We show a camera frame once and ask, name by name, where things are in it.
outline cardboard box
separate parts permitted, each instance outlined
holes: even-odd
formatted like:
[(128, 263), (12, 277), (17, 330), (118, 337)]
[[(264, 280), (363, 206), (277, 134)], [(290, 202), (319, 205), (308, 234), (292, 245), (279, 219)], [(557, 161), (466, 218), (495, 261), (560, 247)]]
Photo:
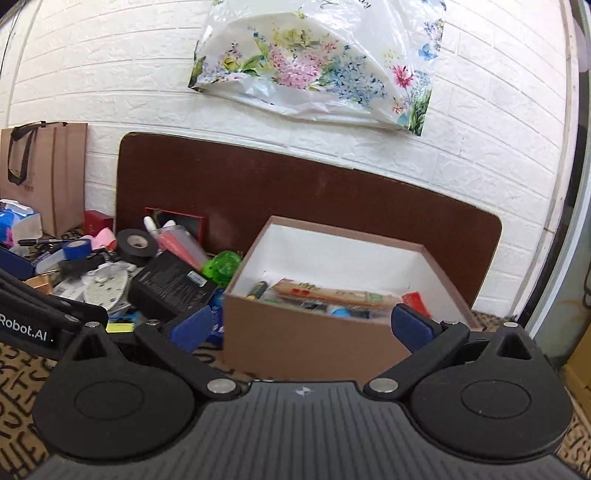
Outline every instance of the cardboard box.
[(591, 419), (591, 327), (570, 356), (563, 373), (569, 390)]
[(336, 317), (245, 298), (261, 279), (293, 278), (375, 293), (419, 291), (436, 321), (478, 329), (462, 297), (422, 245), (271, 217), (226, 290), (224, 362), (276, 380), (364, 385), (409, 353), (389, 322)]

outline red box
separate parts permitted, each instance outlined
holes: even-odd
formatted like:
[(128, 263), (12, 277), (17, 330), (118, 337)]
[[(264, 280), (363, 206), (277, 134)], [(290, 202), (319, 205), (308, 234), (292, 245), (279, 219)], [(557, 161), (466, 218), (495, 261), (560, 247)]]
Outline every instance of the red box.
[[(154, 212), (158, 211), (158, 219), (154, 218)], [(189, 215), (188, 213), (172, 212), (170, 210), (162, 210), (158, 208), (145, 207), (146, 215), (164, 225), (168, 220), (174, 220), (177, 225), (182, 225), (187, 231), (195, 237), (195, 240), (203, 245), (205, 235), (205, 220), (204, 216)]]
[(87, 210), (84, 212), (84, 234), (96, 236), (103, 228), (113, 230), (115, 220), (109, 215), (100, 213), (97, 210)]

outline blue flower print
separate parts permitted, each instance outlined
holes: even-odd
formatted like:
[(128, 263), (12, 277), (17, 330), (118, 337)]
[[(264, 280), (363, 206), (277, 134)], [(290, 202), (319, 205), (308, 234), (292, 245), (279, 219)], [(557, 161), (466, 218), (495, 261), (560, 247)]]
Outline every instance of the blue flower print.
[(431, 76), (421, 70), (414, 71), (415, 86), (425, 89), (431, 86)]
[(369, 107), (371, 100), (386, 98), (386, 90), (384, 83), (373, 73), (363, 74), (365, 61), (365, 56), (333, 57), (319, 84), (340, 98)]
[(437, 50), (431, 51), (431, 45), (425, 43), (425, 45), (423, 45), (423, 47), (418, 51), (418, 55), (422, 59), (429, 61), (432, 59), (436, 59), (439, 55), (439, 52), (437, 52)]

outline pink flower print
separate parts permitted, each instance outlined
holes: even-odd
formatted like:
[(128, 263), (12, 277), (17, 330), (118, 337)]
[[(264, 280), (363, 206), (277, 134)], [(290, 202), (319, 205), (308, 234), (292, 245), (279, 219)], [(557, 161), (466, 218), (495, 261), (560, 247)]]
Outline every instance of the pink flower print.
[(405, 66), (394, 66), (392, 67), (392, 72), (394, 72), (394, 76), (396, 77), (396, 83), (404, 89), (408, 88), (413, 82), (414, 75)]
[(288, 87), (305, 90), (308, 85), (320, 77), (320, 59), (317, 57), (294, 58), (286, 55), (277, 47), (272, 47), (269, 59), (277, 72), (277, 83)]
[(324, 44), (324, 50), (326, 53), (330, 53), (333, 50), (336, 50), (335, 42), (331, 41), (331, 42)]

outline paper shopping bag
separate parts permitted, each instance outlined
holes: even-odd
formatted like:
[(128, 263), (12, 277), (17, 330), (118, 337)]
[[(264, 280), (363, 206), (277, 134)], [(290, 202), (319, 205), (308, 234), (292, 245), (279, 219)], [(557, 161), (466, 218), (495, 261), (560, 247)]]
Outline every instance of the paper shopping bag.
[(2, 129), (0, 196), (41, 214), (59, 236), (84, 221), (87, 124), (36, 122)]

